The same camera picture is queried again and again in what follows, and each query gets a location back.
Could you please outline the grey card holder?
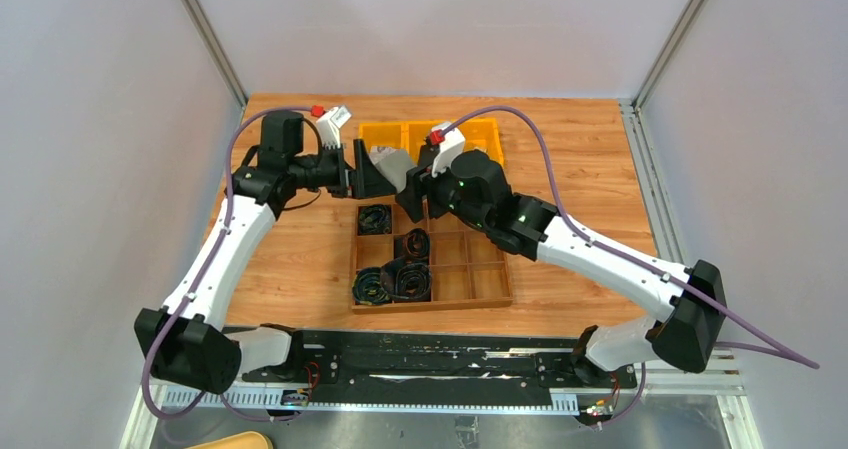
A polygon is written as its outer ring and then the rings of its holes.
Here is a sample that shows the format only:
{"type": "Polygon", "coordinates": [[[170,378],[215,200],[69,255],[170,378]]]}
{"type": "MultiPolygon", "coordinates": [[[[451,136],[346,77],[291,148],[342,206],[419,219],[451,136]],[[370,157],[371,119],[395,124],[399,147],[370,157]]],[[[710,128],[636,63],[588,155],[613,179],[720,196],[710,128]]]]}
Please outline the grey card holder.
{"type": "Polygon", "coordinates": [[[378,172],[395,188],[402,192],[407,185],[407,172],[416,168],[416,164],[405,149],[388,146],[374,146],[369,158],[378,172]]]}

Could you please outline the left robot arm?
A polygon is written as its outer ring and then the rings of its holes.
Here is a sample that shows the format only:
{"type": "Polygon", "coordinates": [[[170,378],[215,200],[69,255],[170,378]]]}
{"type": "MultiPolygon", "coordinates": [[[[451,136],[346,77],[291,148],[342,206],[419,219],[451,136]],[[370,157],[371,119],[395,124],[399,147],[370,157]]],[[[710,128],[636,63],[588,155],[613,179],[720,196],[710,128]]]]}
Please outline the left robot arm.
{"type": "Polygon", "coordinates": [[[300,190],[336,198],[389,194],[387,181],[354,142],[354,164],[345,160],[344,105],[280,107],[246,120],[260,124],[260,139],[224,175],[224,198],[212,230],[178,287],[158,309],[143,309],[134,331],[145,356],[142,381],[180,384],[220,395],[242,375],[268,368],[283,382],[306,369],[303,336],[262,324],[225,333],[232,296],[260,242],[300,190]]]}

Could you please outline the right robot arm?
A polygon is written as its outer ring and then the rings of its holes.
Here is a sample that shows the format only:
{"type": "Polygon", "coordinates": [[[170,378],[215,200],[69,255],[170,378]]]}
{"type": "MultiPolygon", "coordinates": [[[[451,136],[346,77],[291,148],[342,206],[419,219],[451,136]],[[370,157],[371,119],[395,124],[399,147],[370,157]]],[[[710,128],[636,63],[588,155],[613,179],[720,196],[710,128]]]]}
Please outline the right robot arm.
{"type": "Polygon", "coordinates": [[[404,151],[380,169],[395,186],[410,219],[451,214],[499,250],[569,269],[627,297],[645,316],[614,326],[587,327],[566,369],[596,386],[630,364],[660,360],[688,373],[708,365],[724,315],[719,269],[692,267],[644,254],[579,224],[555,205],[513,191],[500,164],[484,152],[457,155],[449,165],[427,152],[415,163],[404,151]]]}

